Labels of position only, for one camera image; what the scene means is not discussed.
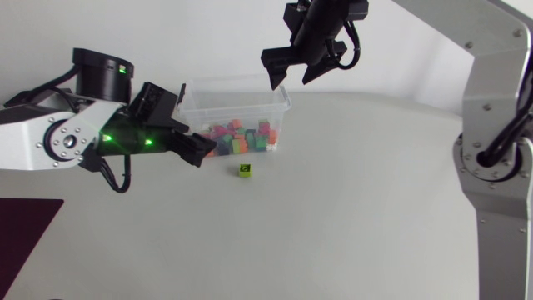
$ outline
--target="black cable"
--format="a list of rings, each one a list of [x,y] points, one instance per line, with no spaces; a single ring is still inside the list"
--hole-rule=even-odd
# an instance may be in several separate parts
[[[333,49],[333,40],[326,40],[326,48],[327,53],[334,59],[334,63],[338,68],[341,70],[349,70],[355,67],[359,62],[359,58],[361,57],[361,46],[359,42],[359,35],[357,34],[356,26],[353,24],[353,22],[344,22],[344,29],[346,30],[348,37],[350,37],[351,41],[353,42],[354,53],[351,62],[346,66],[341,64],[341,59],[335,54],[335,50]]]
[[[46,82],[43,85],[35,87],[33,90],[31,90],[28,93],[28,95],[27,95],[27,97],[25,99],[25,102],[26,103],[30,103],[38,94],[40,94],[40,93],[42,93],[42,92],[44,92],[44,91],[46,91],[48,89],[55,88],[56,86],[60,85],[61,83],[66,82],[70,78],[73,78],[74,76],[76,76],[80,72],[81,69],[82,69],[81,66],[75,65],[74,67],[72,67],[72,69],[70,69],[70,71],[66,72],[62,76],[57,77],[56,79],[53,79],[53,80],[51,80],[49,82]]]
[[[523,133],[527,123],[533,119],[531,115],[533,108],[533,91],[524,104],[524,107],[518,111],[513,120],[498,134],[487,149],[481,153],[479,163],[484,167],[496,165],[507,153],[515,140]]]
[[[109,183],[109,186],[111,186],[113,191],[117,193],[125,193],[130,188],[130,183],[132,182],[132,160],[129,155],[124,155],[124,182],[121,187],[118,186],[117,180],[105,159],[102,160],[100,173],[103,175],[104,179],[106,179],[107,183]]]
[[[64,91],[60,90],[57,87],[51,87],[51,88],[49,88],[49,90],[58,93],[59,96],[61,96],[63,99],[65,99],[65,101],[67,102],[68,106],[70,107],[70,109],[72,110],[73,113],[79,113],[80,112],[80,109],[79,109],[78,106],[76,106],[76,103],[74,103],[72,98],[70,96],[68,96]]]

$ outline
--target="green cube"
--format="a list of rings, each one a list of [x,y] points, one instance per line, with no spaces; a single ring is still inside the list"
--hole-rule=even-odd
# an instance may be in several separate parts
[[[226,134],[222,137],[222,141],[229,144],[233,139],[233,136],[231,134]]]
[[[233,154],[241,153],[241,142],[239,142],[238,139],[234,139],[232,141],[232,145],[233,145]]]
[[[247,144],[248,144],[248,148],[250,149],[256,147],[256,143],[253,138],[253,133],[247,133]]]
[[[252,165],[251,164],[241,164],[239,168],[239,176],[242,178],[248,178],[252,175]]]
[[[256,135],[256,149],[263,149],[268,144],[268,137],[265,135]]]

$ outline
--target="white wall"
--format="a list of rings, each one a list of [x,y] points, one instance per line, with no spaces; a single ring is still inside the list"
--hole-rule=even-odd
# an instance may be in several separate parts
[[[135,89],[152,81],[176,91],[189,78],[264,73],[262,49],[288,44],[287,1],[3,0],[0,103],[68,70],[74,47],[132,62]],[[507,1],[533,15],[531,1]],[[307,87],[305,67],[292,67],[289,89],[382,93],[458,113],[469,55],[393,1],[370,3],[357,23],[360,64]]]

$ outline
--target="clear plastic bin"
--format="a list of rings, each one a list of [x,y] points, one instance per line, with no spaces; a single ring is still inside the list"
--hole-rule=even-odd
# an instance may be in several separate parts
[[[267,75],[195,79],[187,84],[178,116],[195,133],[217,141],[209,156],[272,151],[291,99]]]

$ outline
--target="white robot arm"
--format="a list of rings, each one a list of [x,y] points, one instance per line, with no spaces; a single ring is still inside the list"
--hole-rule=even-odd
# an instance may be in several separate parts
[[[462,189],[476,209],[480,299],[533,300],[533,144],[523,134],[533,108],[533,21],[498,0],[393,1],[475,58],[453,155]],[[343,25],[358,58],[351,22],[363,19],[366,9],[366,0],[287,4],[291,46],[262,55],[272,87],[292,64],[308,65],[304,83],[338,68],[346,47],[334,39]]]

